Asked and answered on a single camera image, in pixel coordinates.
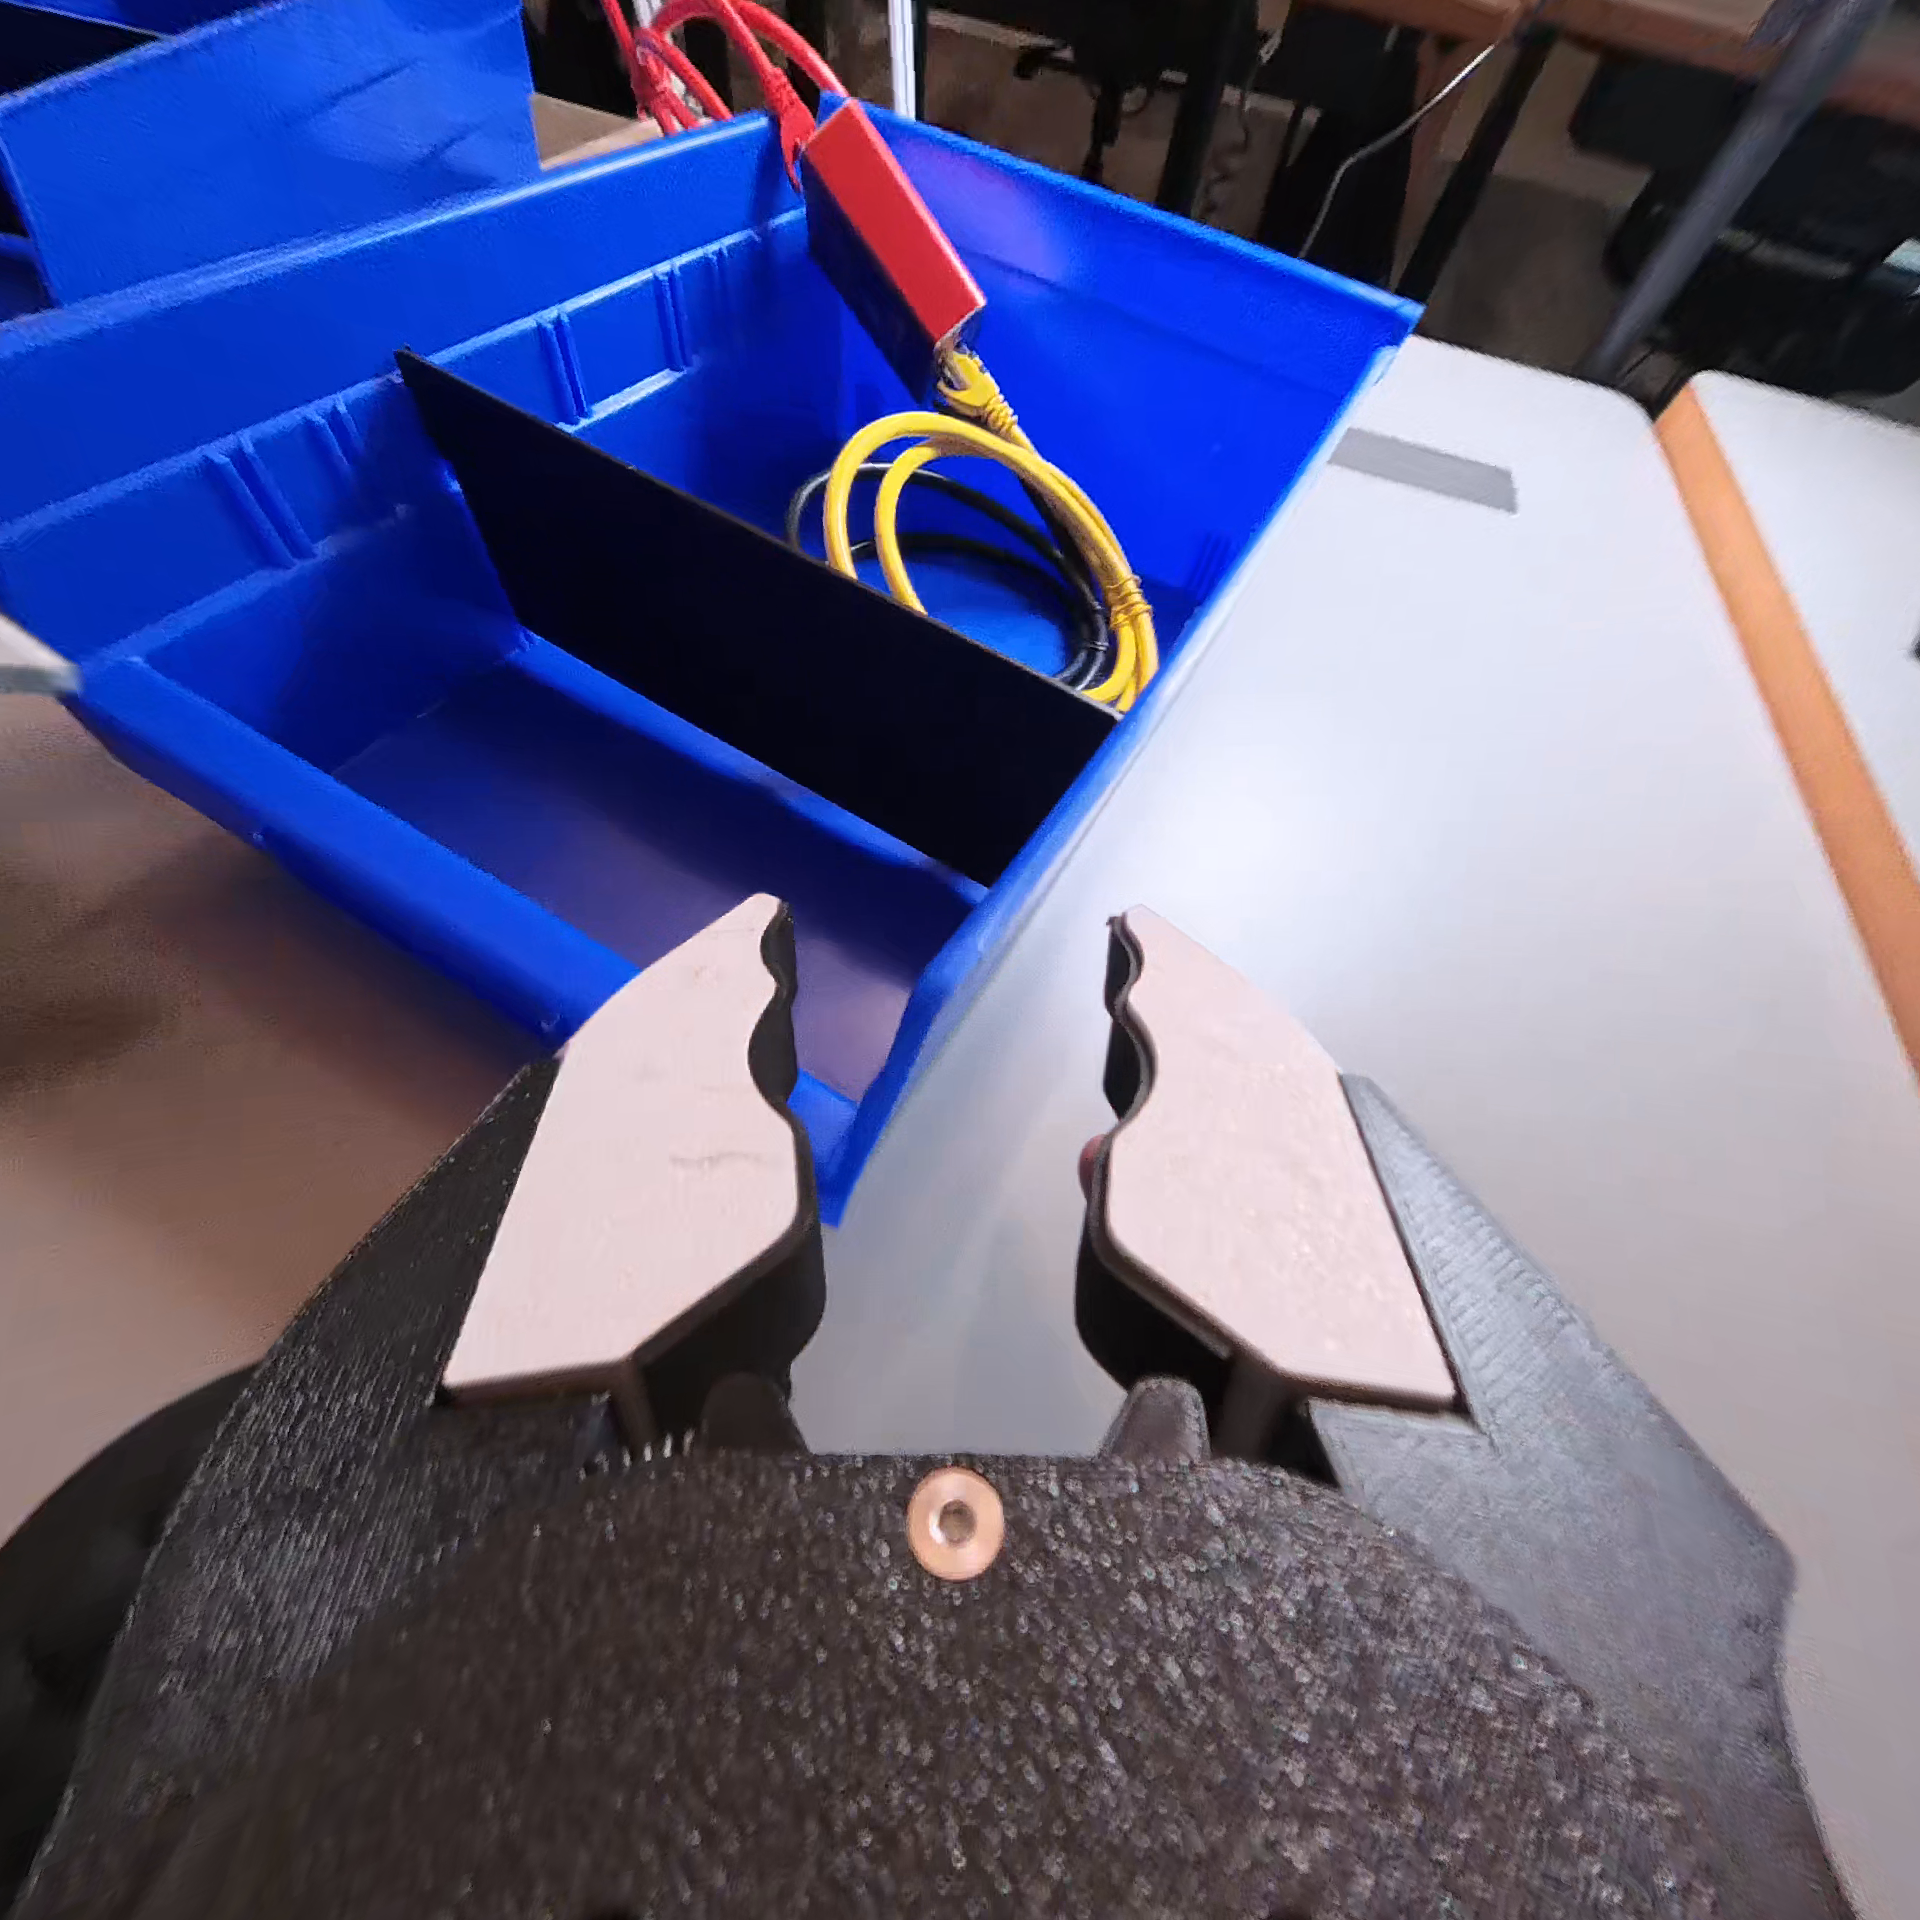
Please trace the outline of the black bin divider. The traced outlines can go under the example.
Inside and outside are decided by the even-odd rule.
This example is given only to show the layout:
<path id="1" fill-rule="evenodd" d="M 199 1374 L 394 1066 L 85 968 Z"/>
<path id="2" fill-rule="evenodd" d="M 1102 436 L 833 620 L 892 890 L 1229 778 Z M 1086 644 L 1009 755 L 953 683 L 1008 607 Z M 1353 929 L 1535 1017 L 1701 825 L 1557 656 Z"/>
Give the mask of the black bin divider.
<path id="1" fill-rule="evenodd" d="M 990 886 L 1117 719 L 399 351 L 519 624 L 769 772 Z"/>

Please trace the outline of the blue plastic bin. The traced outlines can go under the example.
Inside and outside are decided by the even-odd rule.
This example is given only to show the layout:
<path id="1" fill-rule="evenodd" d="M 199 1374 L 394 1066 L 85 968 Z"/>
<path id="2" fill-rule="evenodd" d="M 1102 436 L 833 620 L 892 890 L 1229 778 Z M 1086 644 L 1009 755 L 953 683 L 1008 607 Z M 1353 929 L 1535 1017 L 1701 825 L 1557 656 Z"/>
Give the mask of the blue plastic bin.
<path id="1" fill-rule="evenodd" d="M 2 318 L 540 169 L 513 3 L 5 3 Z"/>
<path id="2" fill-rule="evenodd" d="M 815 523 L 783 539 L 789 502 L 904 394 L 761 116 L 5 330 L 5 610 L 76 663 L 82 726 L 544 1043 L 738 898 L 785 900 L 826 1220 L 1418 313 L 876 122 L 1159 628 L 1159 674 L 990 886 L 528 633 L 394 366 L 822 563 Z M 1078 694 L 1082 617 L 1033 558 L 938 548 L 919 576 L 925 617 Z"/>

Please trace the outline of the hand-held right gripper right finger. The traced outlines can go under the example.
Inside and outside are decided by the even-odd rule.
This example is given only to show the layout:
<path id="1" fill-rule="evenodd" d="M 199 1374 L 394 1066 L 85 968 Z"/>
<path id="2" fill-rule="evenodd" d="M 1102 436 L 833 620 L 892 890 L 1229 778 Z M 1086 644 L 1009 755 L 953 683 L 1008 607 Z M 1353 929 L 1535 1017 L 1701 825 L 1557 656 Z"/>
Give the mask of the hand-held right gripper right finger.
<path id="1" fill-rule="evenodd" d="M 1186 1383 L 1216 1454 L 1270 1454 L 1296 1407 L 1450 1414 L 1456 1369 L 1321 1043 L 1134 905 L 1110 922 L 1105 1160 L 1072 1313 L 1122 1387 Z"/>

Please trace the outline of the grey light stand pole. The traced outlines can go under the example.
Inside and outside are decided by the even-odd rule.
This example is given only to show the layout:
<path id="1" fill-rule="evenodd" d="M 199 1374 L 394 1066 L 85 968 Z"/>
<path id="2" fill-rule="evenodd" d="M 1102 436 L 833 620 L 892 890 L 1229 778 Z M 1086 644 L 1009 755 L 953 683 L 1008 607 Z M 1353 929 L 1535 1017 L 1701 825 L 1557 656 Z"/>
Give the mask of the grey light stand pole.
<path id="1" fill-rule="evenodd" d="M 1609 388 L 1620 385 L 1632 351 L 1660 327 L 1720 232 L 1737 218 L 1798 129 L 1821 108 L 1885 11 L 1888 3 L 1793 6 L 1791 33 L 1776 64 L 1757 82 L 1686 201 L 1668 219 L 1660 244 L 1624 288 L 1616 313 L 1574 364 L 1574 378 Z"/>

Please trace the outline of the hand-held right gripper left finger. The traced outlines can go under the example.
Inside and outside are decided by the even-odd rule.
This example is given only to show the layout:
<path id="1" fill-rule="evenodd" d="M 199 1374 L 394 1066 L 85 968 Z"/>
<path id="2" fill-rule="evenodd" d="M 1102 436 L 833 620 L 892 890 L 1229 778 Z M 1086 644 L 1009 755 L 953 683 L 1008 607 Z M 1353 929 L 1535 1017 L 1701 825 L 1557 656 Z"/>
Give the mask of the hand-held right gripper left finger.
<path id="1" fill-rule="evenodd" d="M 790 1108 L 794 994 L 790 911 L 749 896 L 560 1050 L 445 1360 L 447 1401 L 701 1414 L 728 1377 L 790 1391 L 825 1316 Z"/>

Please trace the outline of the red metal ethernet adapter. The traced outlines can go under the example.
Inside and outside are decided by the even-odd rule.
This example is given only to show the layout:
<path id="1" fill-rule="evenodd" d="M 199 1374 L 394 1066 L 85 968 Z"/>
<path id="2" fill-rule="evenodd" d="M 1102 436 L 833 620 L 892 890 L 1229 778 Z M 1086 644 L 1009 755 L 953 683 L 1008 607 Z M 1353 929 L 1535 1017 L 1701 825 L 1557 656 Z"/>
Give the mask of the red metal ethernet adapter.
<path id="1" fill-rule="evenodd" d="M 825 95 L 798 167 L 809 252 L 908 398 L 932 402 L 982 288 L 864 103 Z"/>

